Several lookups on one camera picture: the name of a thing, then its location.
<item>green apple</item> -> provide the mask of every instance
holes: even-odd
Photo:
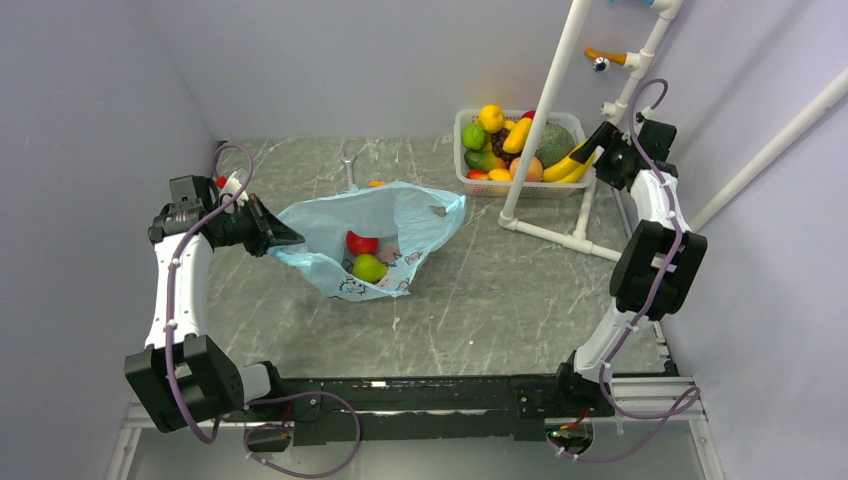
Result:
[[[363,253],[353,262],[353,276],[368,283],[377,283],[386,276],[389,268],[374,255]]]

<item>green lime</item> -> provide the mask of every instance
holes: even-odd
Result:
[[[486,131],[483,127],[472,123],[462,129],[462,144],[471,150],[480,150],[486,144]]]

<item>gray marble surface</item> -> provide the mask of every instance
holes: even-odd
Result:
[[[256,158],[249,191],[272,212],[344,192],[339,154],[357,154],[357,184],[404,180],[463,193],[453,143],[441,139],[247,140]],[[223,170],[243,165],[225,154]],[[569,232],[581,195],[522,199],[521,220]],[[497,224],[504,198],[469,197],[465,222],[431,254],[410,295],[360,303],[324,298],[294,268],[242,248],[215,253],[209,331],[237,364],[271,360],[284,377],[553,372],[585,342],[609,304],[613,263],[509,232]],[[598,187],[593,241],[625,243],[611,191]],[[631,339],[620,372],[662,370],[652,332]]]

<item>white wall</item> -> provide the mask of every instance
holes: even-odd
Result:
[[[843,1],[768,3],[688,2],[658,65],[689,218],[848,65]],[[707,257],[664,321],[730,479],[848,478],[846,132],[843,101],[703,229]]]
[[[445,135],[463,108],[538,103],[570,2],[142,0],[218,138]],[[593,3],[580,49],[636,49],[656,19]],[[626,78],[573,58],[557,111],[592,131]]]
[[[0,477],[103,478],[152,217],[212,137],[135,0],[0,2]]]

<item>plastic bag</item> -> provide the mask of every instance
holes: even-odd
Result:
[[[358,302],[407,294],[427,255],[459,230],[465,219],[465,197],[392,182],[296,203],[278,217],[306,243],[270,253],[297,267],[324,295]],[[377,257],[388,273],[377,285],[350,273],[354,257],[345,247],[348,230],[380,239]]]

